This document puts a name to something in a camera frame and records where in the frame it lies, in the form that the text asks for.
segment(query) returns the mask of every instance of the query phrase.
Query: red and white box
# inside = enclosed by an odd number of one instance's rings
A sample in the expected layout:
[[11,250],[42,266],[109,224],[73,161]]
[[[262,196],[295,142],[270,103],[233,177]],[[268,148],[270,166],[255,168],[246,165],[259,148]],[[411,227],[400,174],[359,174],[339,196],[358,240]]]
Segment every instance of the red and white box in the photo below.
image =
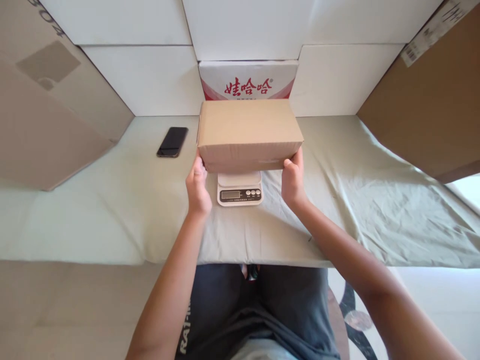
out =
[[205,100],[288,99],[299,62],[200,61]]

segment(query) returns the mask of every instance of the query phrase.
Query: person's left hand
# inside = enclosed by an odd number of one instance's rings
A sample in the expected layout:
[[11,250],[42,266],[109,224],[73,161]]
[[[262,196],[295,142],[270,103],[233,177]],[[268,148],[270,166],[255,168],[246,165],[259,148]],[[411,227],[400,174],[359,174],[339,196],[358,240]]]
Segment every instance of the person's left hand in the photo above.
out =
[[191,215],[207,217],[212,210],[212,199],[205,188],[206,179],[207,169],[205,169],[197,149],[193,166],[185,180],[188,193],[188,213]]

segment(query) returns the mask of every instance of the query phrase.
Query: forearm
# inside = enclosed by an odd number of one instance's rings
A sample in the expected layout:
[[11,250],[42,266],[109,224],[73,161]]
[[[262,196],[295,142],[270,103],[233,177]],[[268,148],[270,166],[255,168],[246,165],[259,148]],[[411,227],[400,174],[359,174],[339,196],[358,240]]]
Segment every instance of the forearm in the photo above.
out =
[[189,306],[206,217],[188,214],[146,302],[133,334],[131,358],[139,353],[173,359]]
[[370,252],[326,217],[310,201],[292,209],[311,233],[325,257],[357,291],[360,297],[405,294],[392,273]]
[[385,265],[308,200],[292,210],[363,300],[392,359],[462,359]]

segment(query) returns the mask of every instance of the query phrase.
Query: cardboard panel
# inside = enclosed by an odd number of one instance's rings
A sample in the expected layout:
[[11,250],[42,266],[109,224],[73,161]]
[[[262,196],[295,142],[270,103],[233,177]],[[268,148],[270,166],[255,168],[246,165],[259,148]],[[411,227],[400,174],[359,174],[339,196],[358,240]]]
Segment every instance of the cardboard panel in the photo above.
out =
[[316,0],[305,44],[408,43],[442,0]]
[[182,0],[41,2],[77,45],[192,44]]
[[114,144],[0,59],[0,178],[51,190]]
[[204,100],[192,46],[86,46],[136,116],[199,115]]
[[399,57],[358,111],[383,145],[443,182],[479,171],[479,24],[477,5],[410,67]]
[[290,94],[295,116],[354,115],[401,44],[305,45]]
[[198,60],[296,60],[313,0],[183,0]]
[[0,52],[112,142],[134,115],[37,0],[0,2]]

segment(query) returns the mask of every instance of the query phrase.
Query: wahaha logo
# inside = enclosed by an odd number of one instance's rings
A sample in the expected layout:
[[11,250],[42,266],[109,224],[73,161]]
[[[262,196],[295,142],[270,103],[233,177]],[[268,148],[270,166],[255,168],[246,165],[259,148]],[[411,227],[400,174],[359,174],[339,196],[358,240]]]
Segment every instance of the wahaha logo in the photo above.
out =
[[266,94],[269,89],[272,87],[269,83],[273,83],[272,78],[267,78],[262,84],[254,85],[252,83],[252,78],[249,77],[245,85],[241,85],[239,78],[235,77],[235,83],[229,83],[226,85],[225,94],[230,94],[232,96],[241,96],[242,92],[245,92],[245,95],[252,95],[253,90],[260,92],[261,94]]

